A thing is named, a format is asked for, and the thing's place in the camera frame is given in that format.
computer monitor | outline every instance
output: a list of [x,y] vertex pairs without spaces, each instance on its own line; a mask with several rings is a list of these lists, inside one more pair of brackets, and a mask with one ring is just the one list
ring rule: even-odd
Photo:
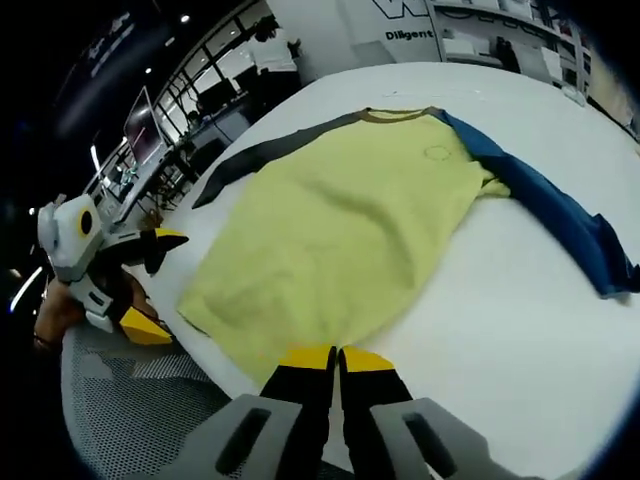
[[142,88],[133,104],[124,124],[124,136],[139,167],[151,158],[163,155],[167,150],[153,113],[153,105],[149,101],[147,87]]
[[258,67],[255,65],[239,73],[234,80],[238,82],[243,92],[253,92],[258,84]]
[[229,79],[225,78],[198,95],[198,101],[202,105],[204,114],[214,114],[237,95]]

blue sleeve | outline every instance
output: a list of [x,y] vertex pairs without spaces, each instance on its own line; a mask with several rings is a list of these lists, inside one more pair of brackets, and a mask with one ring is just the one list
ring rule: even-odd
[[602,215],[589,215],[542,174],[471,125],[445,111],[436,116],[454,129],[469,153],[507,185],[511,196],[562,244],[600,295],[640,292],[640,266],[629,261]]

sign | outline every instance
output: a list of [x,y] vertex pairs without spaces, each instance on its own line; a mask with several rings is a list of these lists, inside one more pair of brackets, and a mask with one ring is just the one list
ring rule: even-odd
[[427,1],[337,0],[353,51],[365,64],[441,60]]

robotic hand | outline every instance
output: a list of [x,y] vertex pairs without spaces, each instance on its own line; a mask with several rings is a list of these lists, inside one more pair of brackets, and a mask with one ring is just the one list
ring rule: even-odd
[[38,241],[58,280],[84,306],[89,323],[107,332],[121,328],[138,344],[171,343],[163,326],[132,307],[133,292],[122,282],[121,268],[144,263],[153,275],[169,250],[188,241],[186,236],[162,228],[111,234],[84,194],[40,209]]

white table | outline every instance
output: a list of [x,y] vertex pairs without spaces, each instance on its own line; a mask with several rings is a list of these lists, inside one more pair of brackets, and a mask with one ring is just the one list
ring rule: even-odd
[[[189,235],[153,279],[160,316],[230,396],[257,387],[193,329],[176,303],[247,178],[191,210],[209,173],[256,143],[364,107],[435,105],[476,126],[614,226],[640,261],[640,158],[591,107],[527,77],[471,65],[397,64],[325,77],[260,120],[215,162],[165,226]],[[556,240],[517,202],[477,201],[421,299],[362,347],[390,359],[415,398],[430,397],[484,435],[518,475],[555,479],[613,433],[640,374],[640,298],[601,300]],[[339,408],[325,459],[348,466]]]

